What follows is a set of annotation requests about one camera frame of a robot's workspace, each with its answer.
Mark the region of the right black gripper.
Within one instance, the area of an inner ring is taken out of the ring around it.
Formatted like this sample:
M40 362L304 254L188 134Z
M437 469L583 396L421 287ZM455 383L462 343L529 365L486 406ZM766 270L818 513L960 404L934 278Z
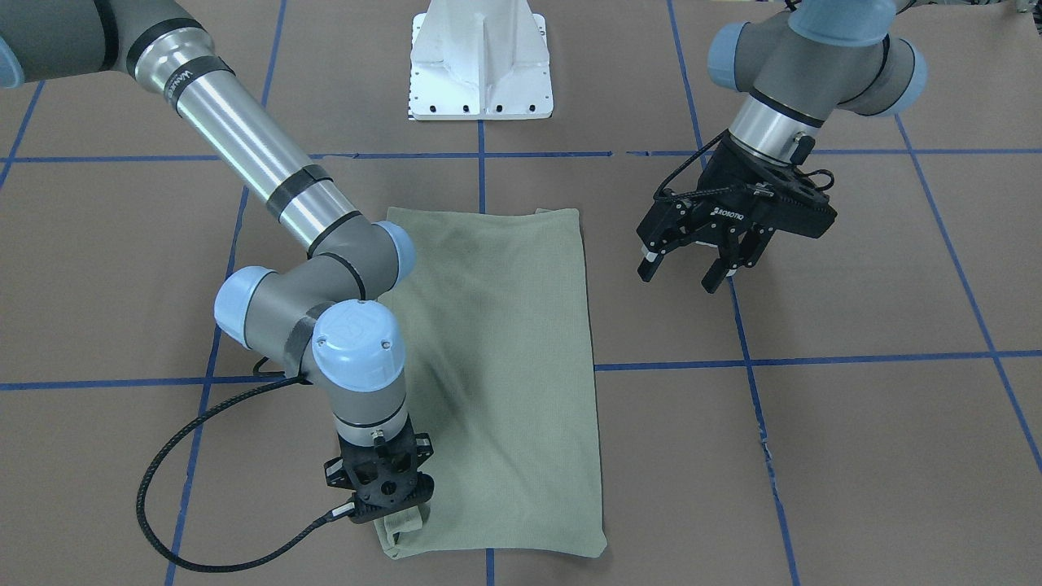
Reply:
M345 505L324 516L325 522L347 517L362 524L430 500L433 478L419 470L433 455L431 437L403 430L391 440L378 438L371 448L344 439L341 456L324 464L328 486L353 491Z

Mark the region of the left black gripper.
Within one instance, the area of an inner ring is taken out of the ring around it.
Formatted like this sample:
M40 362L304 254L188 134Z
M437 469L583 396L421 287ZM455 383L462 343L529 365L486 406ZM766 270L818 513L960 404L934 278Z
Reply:
M713 294L739 268L755 267L774 230L819 238L837 215L826 190L793 164L767 162L718 135L658 185L637 224L637 274L650 282L667 253L700 241L718 246L701 279Z

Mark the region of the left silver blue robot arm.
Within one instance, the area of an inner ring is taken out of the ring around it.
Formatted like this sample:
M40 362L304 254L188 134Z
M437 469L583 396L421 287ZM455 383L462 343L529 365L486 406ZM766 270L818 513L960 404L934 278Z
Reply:
M759 23L722 27L708 49L716 86L744 93L722 133L681 164L706 167L691 190L670 173L641 219L637 274L654 278L663 259L691 244L717 257L701 279L714 293L741 267L755 267L774 234L822 237L833 226L829 186L803 164L834 111L890 116L926 88L926 57L891 25L911 2L789 1Z

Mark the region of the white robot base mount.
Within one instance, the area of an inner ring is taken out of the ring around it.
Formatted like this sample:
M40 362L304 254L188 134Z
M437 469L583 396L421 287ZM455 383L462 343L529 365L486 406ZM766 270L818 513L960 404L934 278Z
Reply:
M528 1L432 1L412 21L410 119L550 118L546 33Z

